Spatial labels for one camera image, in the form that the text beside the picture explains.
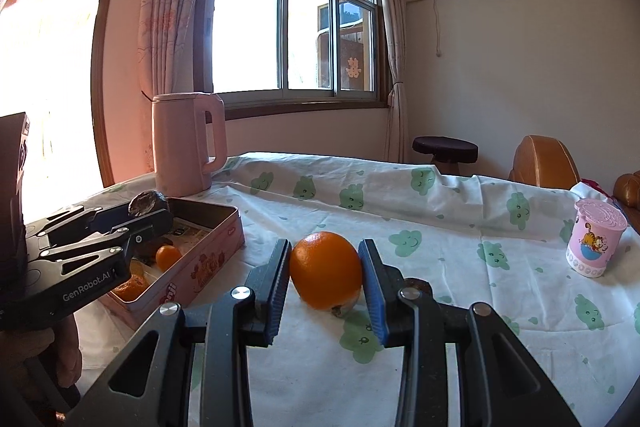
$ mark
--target window frame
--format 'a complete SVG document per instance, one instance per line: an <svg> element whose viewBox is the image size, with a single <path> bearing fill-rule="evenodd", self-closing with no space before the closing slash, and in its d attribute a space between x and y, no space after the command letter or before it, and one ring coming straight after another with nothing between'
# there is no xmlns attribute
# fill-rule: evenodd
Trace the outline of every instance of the window frame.
<svg viewBox="0 0 640 427"><path fill-rule="evenodd" d="M219 93L225 101L226 119L248 118L334 108L382 108L388 95L388 62L382 8L376 0L343 0L370 13L370 85L372 90L340 89L339 26L340 0L330 0L330 57L333 89L289 89L285 85L288 74L288 21L284 7L287 0L278 0L278 89ZM212 92L212 19L214 0L196 0L193 25L193 82L194 90Z"/></svg>

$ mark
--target silver screw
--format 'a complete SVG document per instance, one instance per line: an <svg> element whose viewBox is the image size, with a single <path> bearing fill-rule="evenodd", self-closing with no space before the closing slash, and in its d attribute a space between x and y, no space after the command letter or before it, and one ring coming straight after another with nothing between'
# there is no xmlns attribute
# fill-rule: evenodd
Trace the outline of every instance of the silver screw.
<svg viewBox="0 0 640 427"><path fill-rule="evenodd" d="M480 315L481 317L491 315L491 306L484 302L476 302L476 304L473 305L473 310L476 315Z"/></svg>
<svg viewBox="0 0 640 427"><path fill-rule="evenodd" d="M160 314L164 316L174 315L178 312L180 306L175 302L167 302L160 305Z"/></svg>
<svg viewBox="0 0 640 427"><path fill-rule="evenodd" d="M400 290L400 296L404 299L409 299L410 301L415 301L415 299L420 295L422 295L422 292L418 290L418 288L412 288L411 286L407 286Z"/></svg>
<svg viewBox="0 0 640 427"><path fill-rule="evenodd" d="M238 287L233 288L231 290L231 296L234 299L238 299L239 301L243 301L249 295L251 295L251 290L249 288L247 288L246 286L238 286Z"/></svg>

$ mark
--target window sill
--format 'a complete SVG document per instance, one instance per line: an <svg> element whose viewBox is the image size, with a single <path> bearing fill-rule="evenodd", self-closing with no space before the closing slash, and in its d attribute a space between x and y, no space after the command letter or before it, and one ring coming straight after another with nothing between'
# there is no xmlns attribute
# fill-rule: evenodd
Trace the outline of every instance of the window sill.
<svg viewBox="0 0 640 427"><path fill-rule="evenodd" d="M382 109L388 106L380 100L328 100L319 102L283 102L249 107L225 107L225 120L240 120L256 116L289 114L292 112L322 111L335 109Z"/></svg>

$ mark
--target window pane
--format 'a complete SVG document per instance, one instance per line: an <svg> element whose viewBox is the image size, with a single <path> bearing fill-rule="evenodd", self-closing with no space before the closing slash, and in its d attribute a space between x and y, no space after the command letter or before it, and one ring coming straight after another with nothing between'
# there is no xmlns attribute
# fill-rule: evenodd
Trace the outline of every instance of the window pane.
<svg viewBox="0 0 640 427"><path fill-rule="evenodd" d="M25 111L31 122L25 223L102 190L90 85L97 9L98 0L18 0L0 12L0 116Z"/></svg>
<svg viewBox="0 0 640 427"><path fill-rule="evenodd" d="M331 89L329 0L289 0L289 89Z"/></svg>
<svg viewBox="0 0 640 427"><path fill-rule="evenodd" d="M278 89L278 0L214 0L213 91Z"/></svg>
<svg viewBox="0 0 640 427"><path fill-rule="evenodd" d="M340 0L340 89L372 91L371 13Z"/></svg>

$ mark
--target kettle handle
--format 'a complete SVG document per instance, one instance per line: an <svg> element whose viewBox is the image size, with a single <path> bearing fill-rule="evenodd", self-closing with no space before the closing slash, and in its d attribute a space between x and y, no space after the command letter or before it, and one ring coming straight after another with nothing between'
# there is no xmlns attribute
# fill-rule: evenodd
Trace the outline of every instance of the kettle handle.
<svg viewBox="0 0 640 427"><path fill-rule="evenodd" d="M194 100L193 108L196 112L209 111L211 113L216 157L202 166L202 174L210 174L222 169L226 163L225 103L216 94L201 93Z"/></svg>

